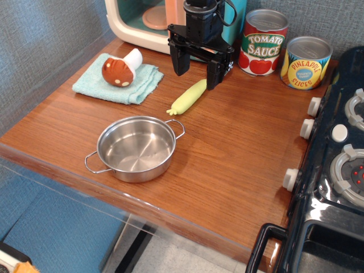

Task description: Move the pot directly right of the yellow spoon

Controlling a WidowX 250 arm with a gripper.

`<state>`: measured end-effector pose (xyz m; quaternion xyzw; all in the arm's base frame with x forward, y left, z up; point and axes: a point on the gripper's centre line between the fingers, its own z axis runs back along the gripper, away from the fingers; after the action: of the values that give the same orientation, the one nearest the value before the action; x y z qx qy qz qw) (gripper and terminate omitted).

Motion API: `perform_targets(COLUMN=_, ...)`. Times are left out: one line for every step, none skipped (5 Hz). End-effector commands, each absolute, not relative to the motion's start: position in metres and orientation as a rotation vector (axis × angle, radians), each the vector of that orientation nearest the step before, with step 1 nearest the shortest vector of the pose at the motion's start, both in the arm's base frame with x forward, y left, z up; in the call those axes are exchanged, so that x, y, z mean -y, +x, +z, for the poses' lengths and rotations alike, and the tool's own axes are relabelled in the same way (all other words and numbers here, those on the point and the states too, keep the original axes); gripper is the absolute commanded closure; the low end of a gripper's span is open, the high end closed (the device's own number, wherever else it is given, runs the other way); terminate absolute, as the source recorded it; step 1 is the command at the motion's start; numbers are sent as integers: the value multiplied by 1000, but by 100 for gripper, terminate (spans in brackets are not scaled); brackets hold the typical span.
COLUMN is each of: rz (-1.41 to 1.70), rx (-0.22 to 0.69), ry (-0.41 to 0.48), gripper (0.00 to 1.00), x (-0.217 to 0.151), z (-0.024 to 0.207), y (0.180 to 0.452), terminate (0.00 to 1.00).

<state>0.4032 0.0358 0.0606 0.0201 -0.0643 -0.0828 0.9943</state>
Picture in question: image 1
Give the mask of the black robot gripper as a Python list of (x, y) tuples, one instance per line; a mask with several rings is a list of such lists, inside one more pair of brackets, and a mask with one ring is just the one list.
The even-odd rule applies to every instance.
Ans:
[(184, 1), (185, 25), (168, 26), (168, 45), (173, 68), (182, 76), (190, 68), (191, 56), (208, 63), (207, 90), (213, 90), (222, 83), (227, 71), (231, 69), (231, 56), (234, 52), (222, 38), (224, 27), (234, 24), (224, 20), (225, 5), (234, 8), (232, 1)]

